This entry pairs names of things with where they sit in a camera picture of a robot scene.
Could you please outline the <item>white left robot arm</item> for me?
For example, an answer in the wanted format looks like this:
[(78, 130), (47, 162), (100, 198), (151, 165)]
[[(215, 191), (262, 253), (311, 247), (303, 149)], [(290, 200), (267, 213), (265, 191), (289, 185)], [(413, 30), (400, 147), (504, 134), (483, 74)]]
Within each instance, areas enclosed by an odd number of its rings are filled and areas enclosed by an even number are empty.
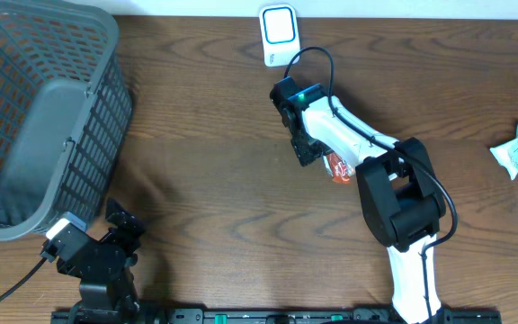
[(57, 248), (57, 269), (80, 280), (78, 301), (68, 323), (131, 323), (139, 313), (130, 268), (145, 233), (143, 224), (110, 198), (105, 219), (111, 224), (99, 239), (69, 224), (51, 240)]

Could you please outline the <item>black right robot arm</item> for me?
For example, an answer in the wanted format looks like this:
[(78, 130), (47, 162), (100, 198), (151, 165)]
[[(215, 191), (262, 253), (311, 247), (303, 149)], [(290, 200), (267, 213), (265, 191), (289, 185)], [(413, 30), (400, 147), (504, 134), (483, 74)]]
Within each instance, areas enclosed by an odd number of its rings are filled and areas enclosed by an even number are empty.
[(433, 323), (442, 309), (434, 249), (451, 238), (438, 237), (440, 219), (447, 212), (453, 224), (458, 218), (424, 144), (374, 130), (320, 84), (301, 88), (286, 76), (274, 84), (270, 99), (302, 166), (337, 155), (355, 176), (363, 218), (388, 251), (395, 312), (405, 323)]

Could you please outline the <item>red chocolate bar wrapper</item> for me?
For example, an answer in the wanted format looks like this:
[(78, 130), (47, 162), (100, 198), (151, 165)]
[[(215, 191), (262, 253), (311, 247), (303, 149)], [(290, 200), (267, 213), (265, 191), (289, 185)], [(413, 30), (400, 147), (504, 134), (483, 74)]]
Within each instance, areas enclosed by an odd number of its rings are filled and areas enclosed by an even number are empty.
[(323, 156), (323, 163), (327, 173), (335, 183), (348, 185), (354, 175), (354, 168), (346, 163), (338, 154), (330, 153)]

